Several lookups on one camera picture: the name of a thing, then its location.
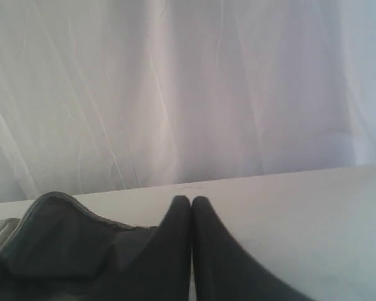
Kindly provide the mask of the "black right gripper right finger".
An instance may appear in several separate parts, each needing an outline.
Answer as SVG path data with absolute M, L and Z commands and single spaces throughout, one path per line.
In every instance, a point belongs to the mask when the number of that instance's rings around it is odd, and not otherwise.
M 228 232 L 208 198 L 192 201 L 193 266 L 198 300 L 303 300 L 254 260 Z

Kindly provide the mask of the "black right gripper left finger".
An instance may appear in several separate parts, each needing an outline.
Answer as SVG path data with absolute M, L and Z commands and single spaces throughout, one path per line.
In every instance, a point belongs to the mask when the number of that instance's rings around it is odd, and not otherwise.
M 119 234 L 109 261 L 104 300 L 188 300 L 191 204 L 176 196 L 156 228 Z

